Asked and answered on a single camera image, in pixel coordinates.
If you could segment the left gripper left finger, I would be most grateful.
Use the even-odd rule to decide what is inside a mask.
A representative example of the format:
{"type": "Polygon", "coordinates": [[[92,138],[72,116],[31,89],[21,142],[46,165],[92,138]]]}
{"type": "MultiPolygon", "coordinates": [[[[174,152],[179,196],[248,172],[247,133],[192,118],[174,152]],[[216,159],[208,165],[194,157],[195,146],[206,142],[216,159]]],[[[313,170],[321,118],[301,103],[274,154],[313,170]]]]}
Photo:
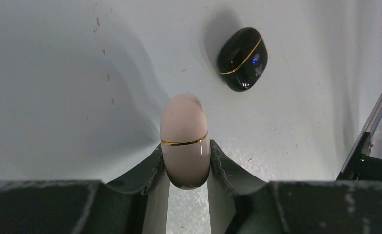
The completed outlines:
{"type": "Polygon", "coordinates": [[[160,146],[108,183],[0,180],[0,234],[163,234],[169,187],[160,146]]]}

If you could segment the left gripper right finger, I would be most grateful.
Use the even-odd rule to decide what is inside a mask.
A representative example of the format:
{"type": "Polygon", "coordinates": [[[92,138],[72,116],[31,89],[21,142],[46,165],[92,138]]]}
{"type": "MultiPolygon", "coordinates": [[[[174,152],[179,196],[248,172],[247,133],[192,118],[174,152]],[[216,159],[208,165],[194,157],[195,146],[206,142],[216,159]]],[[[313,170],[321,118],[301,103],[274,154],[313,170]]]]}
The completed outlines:
{"type": "Polygon", "coordinates": [[[382,234],[381,182],[265,182],[210,146],[211,233],[382,234]]]}

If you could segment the white earbud charging case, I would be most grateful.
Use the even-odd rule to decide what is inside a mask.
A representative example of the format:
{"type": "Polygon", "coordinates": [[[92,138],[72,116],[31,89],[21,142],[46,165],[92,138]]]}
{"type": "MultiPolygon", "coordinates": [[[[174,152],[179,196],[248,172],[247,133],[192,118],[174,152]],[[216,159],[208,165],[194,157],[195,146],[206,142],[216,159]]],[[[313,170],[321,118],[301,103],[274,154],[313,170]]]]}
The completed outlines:
{"type": "Polygon", "coordinates": [[[211,147],[206,113],[197,96],[172,97],[160,121],[162,156],[171,183],[183,190],[203,185],[209,176],[211,147]]]}

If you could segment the black earbud charging case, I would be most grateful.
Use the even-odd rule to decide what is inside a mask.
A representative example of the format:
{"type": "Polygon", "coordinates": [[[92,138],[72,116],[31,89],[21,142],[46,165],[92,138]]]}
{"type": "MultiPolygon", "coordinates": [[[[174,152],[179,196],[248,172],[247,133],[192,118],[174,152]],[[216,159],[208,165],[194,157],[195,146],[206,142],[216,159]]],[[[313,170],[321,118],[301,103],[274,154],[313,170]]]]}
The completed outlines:
{"type": "Polygon", "coordinates": [[[234,33],[217,57],[221,78],[235,92],[252,88],[263,74],[267,62],[268,52],[263,37],[253,27],[234,33]]]}

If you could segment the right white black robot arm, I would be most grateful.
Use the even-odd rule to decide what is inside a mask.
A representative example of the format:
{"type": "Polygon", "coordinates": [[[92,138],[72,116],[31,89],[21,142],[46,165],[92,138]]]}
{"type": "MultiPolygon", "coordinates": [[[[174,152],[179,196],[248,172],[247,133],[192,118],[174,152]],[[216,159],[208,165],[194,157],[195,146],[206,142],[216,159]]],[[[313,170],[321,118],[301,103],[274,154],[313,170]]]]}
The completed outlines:
{"type": "Polygon", "coordinates": [[[370,180],[382,182],[382,159],[357,154],[351,157],[336,180],[370,180]]]}

